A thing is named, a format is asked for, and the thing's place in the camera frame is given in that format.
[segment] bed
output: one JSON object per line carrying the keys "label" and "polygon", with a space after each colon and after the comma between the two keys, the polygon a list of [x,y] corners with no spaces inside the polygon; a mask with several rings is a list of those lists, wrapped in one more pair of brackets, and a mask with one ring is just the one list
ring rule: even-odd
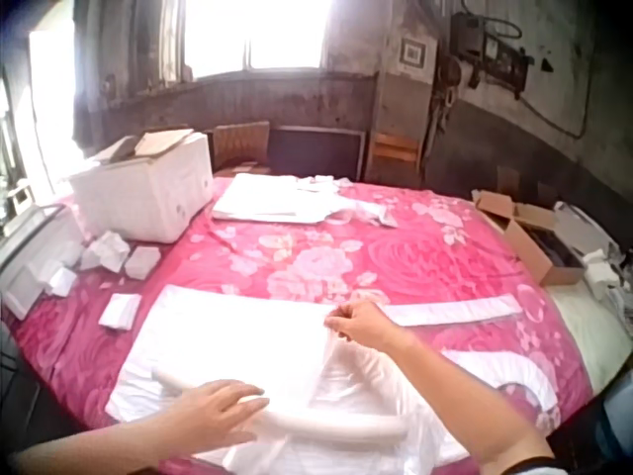
{"label": "bed", "polygon": [[[229,184],[215,181],[216,198]],[[533,395],[505,393],[544,432],[597,394],[620,369],[631,340],[617,320],[578,288],[547,292],[472,203],[429,191],[355,184],[343,193],[389,207],[387,229],[359,221],[317,226],[213,221],[203,210],[143,282],[104,269],[81,272],[66,299],[41,297],[23,322],[3,309],[24,357],[60,404],[87,428],[113,421],[105,406],[144,319],[165,285],[267,299],[336,305],[350,298],[391,304],[450,302],[510,293],[522,315],[493,322],[416,330],[437,349],[514,351],[529,357],[557,391],[559,405],[539,414]],[[98,320],[113,293],[142,300],[129,332]],[[221,473],[190,460],[161,471]],[[441,473],[475,473],[465,461]]]}

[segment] person's right hand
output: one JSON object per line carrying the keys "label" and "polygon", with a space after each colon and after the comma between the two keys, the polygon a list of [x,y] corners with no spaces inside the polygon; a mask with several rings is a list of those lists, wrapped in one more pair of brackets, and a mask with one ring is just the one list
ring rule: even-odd
{"label": "person's right hand", "polygon": [[357,343],[388,353],[407,338],[407,331],[392,322],[368,300],[342,304],[324,322],[329,329]]}
{"label": "person's right hand", "polygon": [[268,406],[263,390],[241,381],[223,380],[186,390],[164,412],[145,421],[158,458],[187,456],[255,440],[243,425]]}

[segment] forearm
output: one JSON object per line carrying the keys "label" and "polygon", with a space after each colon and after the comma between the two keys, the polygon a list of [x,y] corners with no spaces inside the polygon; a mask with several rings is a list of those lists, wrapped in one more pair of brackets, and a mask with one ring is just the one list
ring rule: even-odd
{"label": "forearm", "polygon": [[36,445],[13,464],[25,475],[127,474],[158,463],[152,437],[146,422],[117,424]]}
{"label": "forearm", "polygon": [[500,473],[525,458],[552,456],[544,437],[495,389],[403,334],[388,354],[448,430],[482,465]]}

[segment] window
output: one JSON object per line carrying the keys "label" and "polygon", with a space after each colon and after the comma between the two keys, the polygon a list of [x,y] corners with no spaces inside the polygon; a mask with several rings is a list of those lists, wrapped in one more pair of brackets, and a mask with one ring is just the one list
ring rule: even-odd
{"label": "window", "polygon": [[331,0],[186,0],[194,79],[243,69],[320,67]]}

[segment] wooden chair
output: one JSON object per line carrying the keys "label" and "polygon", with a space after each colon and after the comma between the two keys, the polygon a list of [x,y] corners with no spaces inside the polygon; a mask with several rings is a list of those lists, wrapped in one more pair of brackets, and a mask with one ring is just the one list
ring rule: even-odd
{"label": "wooden chair", "polygon": [[375,132],[372,135],[372,156],[417,163],[419,144],[406,137]]}
{"label": "wooden chair", "polygon": [[214,175],[267,175],[269,122],[218,126],[213,132]]}

